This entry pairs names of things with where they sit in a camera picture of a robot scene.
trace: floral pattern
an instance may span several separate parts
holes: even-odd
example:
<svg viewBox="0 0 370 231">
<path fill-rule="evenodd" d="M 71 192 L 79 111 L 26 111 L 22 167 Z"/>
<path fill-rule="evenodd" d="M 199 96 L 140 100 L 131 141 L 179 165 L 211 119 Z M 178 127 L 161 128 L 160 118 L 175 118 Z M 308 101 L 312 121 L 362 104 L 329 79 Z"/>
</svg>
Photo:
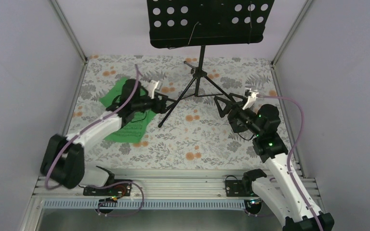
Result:
<svg viewBox="0 0 370 231">
<path fill-rule="evenodd" d="M 89 60 L 73 113 L 69 132 L 76 132 L 95 120 L 105 110 L 98 101 L 122 77 L 135 78 L 134 65 L 143 73 L 142 81 L 155 79 L 163 83 L 160 92 L 177 99 L 191 80 L 187 60 L 198 64 L 197 58 L 172 56 L 95 55 Z M 276 95 L 266 59 L 205 58 L 208 77 L 227 92 L 243 94 L 252 86 L 263 95 Z M 186 95 L 192 94 L 195 85 Z M 200 94 L 218 93 L 206 80 L 201 80 Z M 278 100 L 258 99 L 257 110 L 265 103 L 279 107 Z M 164 115 L 157 115 L 148 125 L 140 143 L 101 141 L 85 154 L 86 163 L 107 168 L 157 169 L 255 169 L 265 168 L 255 154 L 251 141 L 232 132 L 227 118 L 220 118 L 213 97 L 189 97 L 180 101 L 163 127 L 157 124 Z M 290 148 L 284 119 L 278 132 Z M 250 132 L 241 133 L 248 139 Z"/>
</svg>

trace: white wall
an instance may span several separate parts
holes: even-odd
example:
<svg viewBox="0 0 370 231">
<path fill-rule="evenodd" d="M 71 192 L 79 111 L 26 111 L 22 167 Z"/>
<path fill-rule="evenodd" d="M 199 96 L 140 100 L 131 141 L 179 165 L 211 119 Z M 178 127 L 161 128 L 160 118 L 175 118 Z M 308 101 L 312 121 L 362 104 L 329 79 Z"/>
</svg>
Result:
<svg viewBox="0 0 370 231">
<path fill-rule="evenodd" d="M 86 55 L 184 55 L 198 57 L 199 48 L 156 49 L 149 41 L 146 0 L 58 0 Z M 305 0 L 276 0 L 257 44 L 208 46 L 206 56 L 272 60 Z"/>
<path fill-rule="evenodd" d="M 0 1 L 0 231 L 19 229 L 81 68 L 48 0 Z"/>
<path fill-rule="evenodd" d="M 316 0 L 277 71 L 283 95 L 305 110 L 299 151 L 333 230 L 370 230 L 370 1 Z"/>
</svg>

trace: black mounting plate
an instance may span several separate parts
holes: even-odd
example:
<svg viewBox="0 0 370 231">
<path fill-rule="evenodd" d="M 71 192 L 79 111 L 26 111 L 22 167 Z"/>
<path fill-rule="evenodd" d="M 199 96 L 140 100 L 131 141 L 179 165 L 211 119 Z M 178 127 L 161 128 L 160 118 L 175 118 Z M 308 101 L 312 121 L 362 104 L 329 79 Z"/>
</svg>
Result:
<svg viewBox="0 0 370 231">
<path fill-rule="evenodd" d="M 115 179 L 114 183 L 121 182 L 121 181 L 130 181 L 132 180 L 120 180 L 120 179 Z M 124 197 L 130 196 L 132 185 L 129 183 L 123 183 L 119 184 L 113 188 L 108 188 L 108 189 L 95 189 L 91 187 L 85 187 L 83 191 L 84 196 L 118 196 L 121 194 L 121 187 L 122 186 L 125 188 L 125 194 Z"/>
<path fill-rule="evenodd" d="M 273 3 L 274 0 L 147 0 L 151 45 L 176 48 L 261 42 Z"/>
<path fill-rule="evenodd" d="M 248 194 L 244 188 L 241 180 L 226 180 L 225 189 L 227 197 L 256 197 L 256 194 Z"/>
</svg>

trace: robotic arm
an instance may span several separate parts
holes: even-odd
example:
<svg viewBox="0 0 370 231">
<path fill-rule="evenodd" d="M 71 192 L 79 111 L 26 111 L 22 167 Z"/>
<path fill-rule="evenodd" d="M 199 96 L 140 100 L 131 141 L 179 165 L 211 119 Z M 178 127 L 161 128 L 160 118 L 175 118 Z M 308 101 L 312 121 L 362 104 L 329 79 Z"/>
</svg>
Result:
<svg viewBox="0 0 370 231">
<path fill-rule="evenodd" d="M 174 102 L 166 95 L 156 93 L 161 86 L 159 81 L 150 81 L 147 88 L 141 86 L 138 88 L 130 102 L 118 113 L 104 119 L 110 112 L 115 111 L 124 102 L 135 85 L 134 79 L 128 79 L 123 86 L 120 96 L 117 96 L 113 103 L 106 108 L 106 111 L 98 118 L 99 122 L 92 127 L 83 128 L 82 130 L 67 134 L 66 136 L 54 135 L 50 138 L 49 144 L 43 158 L 40 172 L 47 175 L 50 166 L 55 157 L 65 144 L 76 135 L 79 135 L 73 143 L 66 149 L 65 153 L 57 162 L 50 178 L 57 181 L 66 188 L 72 189 L 77 185 L 95 185 L 103 186 L 108 181 L 114 179 L 114 176 L 104 168 L 97 166 L 85 166 L 84 152 L 89 151 L 95 144 L 100 142 L 112 132 L 120 130 L 134 118 L 136 112 L 145 112 L 152 110 L 155 113 L 166 113 L 171 106 L 167 106 L 167 101 Z M 140 89 L 146 92 L 146 95 L 140 96 Z"/>
<path fill-rule="evenodd" d="M 245 191 L 252 195 L 254 192 L 266 202 L 283 226 L 283 231 L 318 231 L 311 209 L 318 217 L 323 230 L 331 231 L 334 225 L 331 214 L 324 214 L 321 211 L 300 181 L 291 163 L 288 163 L 288 150 L 277 134 L 280 124 L 277 107 L 265 104 L 256 114 L 250 107 L 256 100 L 257 92 L 246 89 L 244 96 L 233 93 L 229 95 L 242 101 L 235 102 L 215 96 L 214 101 L 220 117 L 228 115 L 229 124 L 235 133 L 250 130 L 256 135 L 253 139 L 254 150 L 273 173 L 283 195 L 272 185 L 261 169 L 244 173 L 242 185 Z M 224 109 L 219 102 L 225 103 Z M 296 179 L 298 187 L 291 176 Z M 303 197 L 308 199 L 310 206 L 307 206 Z"/>
</svg>

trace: gray floor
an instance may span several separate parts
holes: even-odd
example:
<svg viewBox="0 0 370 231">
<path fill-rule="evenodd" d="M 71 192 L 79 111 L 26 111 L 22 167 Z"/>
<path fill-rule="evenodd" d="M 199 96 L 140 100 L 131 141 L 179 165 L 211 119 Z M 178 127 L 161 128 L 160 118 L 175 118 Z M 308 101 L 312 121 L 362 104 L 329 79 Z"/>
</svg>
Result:
<svg viewBox="0 0 370 231">
<path fill-rule="evenodd" d="M 260 212 L 270 213 L 266 206 Z M 128 218 L 106 218 L 87 209 L 46 209 L 39 230 L 281 231 L 281 225 L 276 217 L 254 218 L 248 217 L 242 211 L 230 210 L 143 210 Z"/>
</svg>

